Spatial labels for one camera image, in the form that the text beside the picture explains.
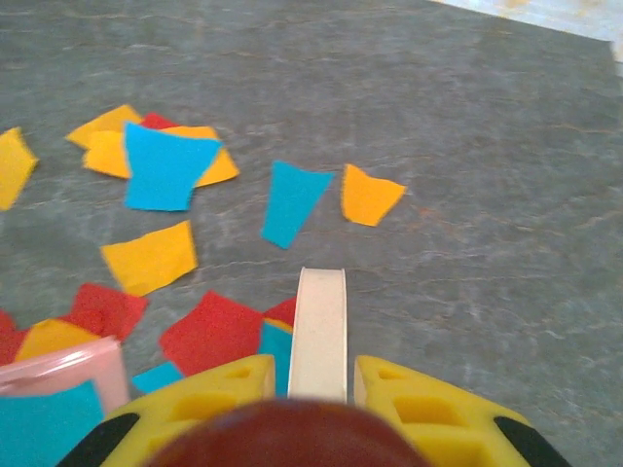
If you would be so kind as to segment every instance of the floor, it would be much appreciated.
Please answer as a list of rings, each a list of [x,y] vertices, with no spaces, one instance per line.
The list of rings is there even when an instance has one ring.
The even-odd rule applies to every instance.
[[[420,0],[5,0],[0,127],[41,159],[0,214],[22,326],[114,285],[98,247],[190,218],[201,266],[153,294],[128,371],[208,289],[258,309],[345,268],[349,353],[523,413],[572,465],[623,458],[623,131],[607,42]],[[190,213],[130,211],[63,140],[129,102],[216,126],[241,176]],[[371,229],[333,183],[287,250],[259,236],[274,160],[408,186]]]

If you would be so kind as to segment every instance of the red paper scrap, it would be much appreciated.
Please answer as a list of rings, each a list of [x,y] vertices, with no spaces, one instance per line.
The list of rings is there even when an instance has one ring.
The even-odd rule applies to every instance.
[[[173,126],[180,126],[180,124],[172,122],[156,112],[150,112],[147,114],[140,124],[151,129],[165,129]]]
[[[98,284],[80,286],[65,322],[102,336],[115,336],[124,341],[143,316],[149,301]]]
[[[0,365],[13,363],[28,331],[18,331],[13,318],[0,308]]]
[[[160,345],[187,377],[254,355],[262,313],[208,291],[195,308],[168,328]]]
[[[265,318],[276,319],[288,326],[294,327],[294,313],[296,311],[296,297],[281,302],[277,306],[264,311]]]

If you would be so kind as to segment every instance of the orange paper scrap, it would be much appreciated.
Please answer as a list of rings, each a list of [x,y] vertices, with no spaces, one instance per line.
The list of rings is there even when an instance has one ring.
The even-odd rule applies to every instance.
[[[18,199],[38,159],[21,137],[19,127],[0,135],[0,210],[6,211]]]
[[[16,355],[16,362],[97,341],[100,337],[59,319],[46,319],[30,328]]]
[[[162,132],[186,138],[219,140],[216,130],[211,126],[174,126],[165,128]],[[90,138],[89,150],[83,159],[83,167],[113,177],[130,178],[123,133],[121,131],[97,131],[93,133]],[[229,151],[225,147],[221,147],[216,159],[195,186],[204,187],[224,182],[237,177],[239,173]]]
[[[142,297],[197,267],[190,221],[136,240],[104,245],[101,255],[128,294]]]
[[[82,167],[119,178],[130,178],[124,134],[120,131],[96,131],[89,138]]]
[[[347,163],[342,186],[342,213],[351,222],[376,227],[405,191],[404,185],[371,177]]]
[[[91,144],[91,136],[96,131],[122,132],[126,122],[139,124],[142,120],[143,118],[130,105],[125,104],[77,127],[65,136],[65,139],[81,148],[88,149]]]

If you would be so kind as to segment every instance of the blue paper scrap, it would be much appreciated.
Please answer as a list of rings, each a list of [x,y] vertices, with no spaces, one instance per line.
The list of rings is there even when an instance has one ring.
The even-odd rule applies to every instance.
[[[0,465],[53,467],[103,420],[92,381],[46,396],[0,396]]]
[[[264,323],[257,353],[270,354],[275,358],[275,395],[287,396],[292,335],[277,326]]]
[[[126,123],[126,154],[131,177],[126,206],[154,211],[186,211],[195,184],[222,143],[185,138]]]
[[[320,201],[333,172],[310,172],[287,162],[273,162],[262,237],[286,249]]]
[[[157,391],[165,386],[183,379],[184,375],[171,362],[162,363],[158,367],[136,375],[132,378],[132,383],[136,388],[145,394]]]

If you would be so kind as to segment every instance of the construction paper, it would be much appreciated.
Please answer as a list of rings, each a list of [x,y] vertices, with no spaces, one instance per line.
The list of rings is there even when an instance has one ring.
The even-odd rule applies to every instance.
[[[98,339],[98,335],[71,323],[59,319],[46,319],[30,328],[15,361],[19,362]]]
[[[342,213],[351,222],[376,227],[406,189],[391,180],[371,177],[347,163],[342,186]]]
[[[48,396],[0,396],[0,413],[7,467],[57,465],[104,417],[91,381]]]
[[[156,112],[147,114],[140,124],[151,129],[165,129],[172,126],[180,126],[176,122],[172,122]]]
[[[126,124],[125,142],[132,173],[126,206],[156,211],[188,210],[195,184],[222,146],[135,124]]]
[[[262,325],[258,354],[270,354],[275,359],[275,396],[287,396],[290,377],[292,333],[269,323]]]
[[[101,255],[125,292],[142,297],[197,267],[190,221],[123,243],[104,245]]]
[[[184,375],[171,362],[162,363],[145,373],[132,378],[132,383],[145,394],[157,391],[165,386],[183,379]]]
[[[96,131],[123,131],[126,122],[138,124],[142,120],[141,116],[136,113],[131,106],[125,104],[106,112],[94,120],[77,127],[65,139],[71,141],[78,146],[88,149],[90,145],[91,135]]]
[[[13,363],[26,331],[18,331],[13,318],[0,308],[0,366]]]
[[[273,162],[273,178],[262,237],[287,249],[329,187],[332,172],[310,172]]]
[[[177,126],[164,130],[190,138],[218,139],[218,134],[210,126]],[[113,177],[130,178],[124,136],[120,131],[96,131],[91,135],[90,148],[83,157],[83,167]],[[237,177],[239,170],[229,151],[221,147],[216,159],[203,173],[195,187],[204,187]]]
[[[13,206],[37,161],[21,137],[19,127],[0,135],[0,210]]]
[[[175,134],[186,138],[207,138],[220,141],[218,133],[211,126],[177,126],[175,128],[167,128],[164,133]],[[224,182],[231,178],[238,177],[240,171],[230,156],[230,152],[225,146],[221,146],[216,154],[216,159],[212,165],[203,173],[196,187],[205,187],[214,183]]]
[[[124,135],[120,131],[96,131],[89,141],[82,167],[113,177],[130,178]]]
[[[264,318],[264,322],[272,326],[275,326],[276,328],[279,328],[280,330],[285,331],[286,333],[291,333],[294,329],[289,324],[285,324],[283,321],[278,321],[272,318]]]
[[[209,291],[161,335],[160,345],[189,377],[255,354],[261,327],[262,313]]]
[[[124,341],[143,317],[149,301],[103,285],[86,283],[80,286],[65,322],[103,338],[114,336]]]
[[[287,324],[290,328],[294,327],[294,313],[296,311],[296,297],[281,302],[277,306],[264,311],[265,318],[275,319]]]

